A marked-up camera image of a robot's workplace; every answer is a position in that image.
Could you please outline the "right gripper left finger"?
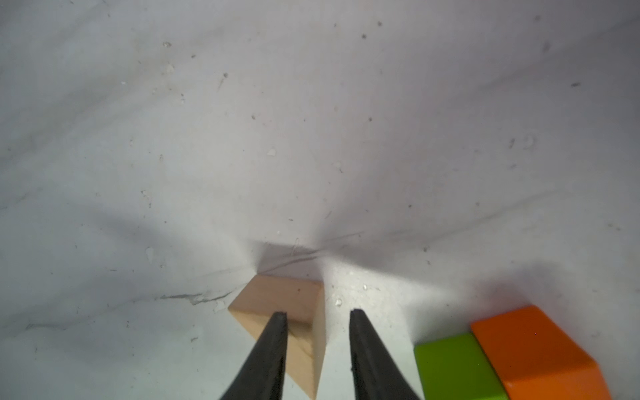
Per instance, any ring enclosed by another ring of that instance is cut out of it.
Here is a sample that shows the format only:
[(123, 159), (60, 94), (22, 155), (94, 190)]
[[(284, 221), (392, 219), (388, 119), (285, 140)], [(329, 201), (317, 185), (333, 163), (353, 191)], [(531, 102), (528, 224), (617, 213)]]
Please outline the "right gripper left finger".
[(288, 318), (276, 312), (221, 400), (280, 400), (286, 370)]

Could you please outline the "green rectangular block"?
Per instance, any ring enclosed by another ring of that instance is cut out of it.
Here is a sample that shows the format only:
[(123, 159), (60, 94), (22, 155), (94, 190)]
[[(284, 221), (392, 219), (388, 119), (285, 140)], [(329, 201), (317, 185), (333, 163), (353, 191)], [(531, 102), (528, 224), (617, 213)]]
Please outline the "green rectangular block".
[(426, 400), (508, 398), (471, 333), (419, 344), (414, 356)]

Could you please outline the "orange block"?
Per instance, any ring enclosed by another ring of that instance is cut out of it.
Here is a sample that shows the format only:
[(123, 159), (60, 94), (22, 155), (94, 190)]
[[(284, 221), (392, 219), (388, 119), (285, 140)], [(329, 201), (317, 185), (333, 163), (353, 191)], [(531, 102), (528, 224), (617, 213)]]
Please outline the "orange block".
[(598, 363), (540, 308), (471, 325), (511, 399), (610, 399)]

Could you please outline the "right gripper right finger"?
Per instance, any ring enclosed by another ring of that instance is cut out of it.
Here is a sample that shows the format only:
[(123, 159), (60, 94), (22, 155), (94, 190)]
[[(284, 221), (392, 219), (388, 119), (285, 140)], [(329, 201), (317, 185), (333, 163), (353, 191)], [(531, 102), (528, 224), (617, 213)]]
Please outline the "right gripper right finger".
[(356, 399), (418, 399), (361, 309), (350, 312), (349, 341)]

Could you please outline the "tan wooden triangle block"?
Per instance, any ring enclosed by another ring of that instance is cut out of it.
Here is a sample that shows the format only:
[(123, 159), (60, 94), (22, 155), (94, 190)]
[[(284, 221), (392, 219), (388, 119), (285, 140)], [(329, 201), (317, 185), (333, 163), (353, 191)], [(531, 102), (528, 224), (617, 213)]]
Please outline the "tan wooden triangle block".
[(311, 399), (318, 395), (327, 346), (324, 300), (320, 281), (257, 275), (228, 307), (254, 338), (274, 313), (286, 313), (286, 373)]

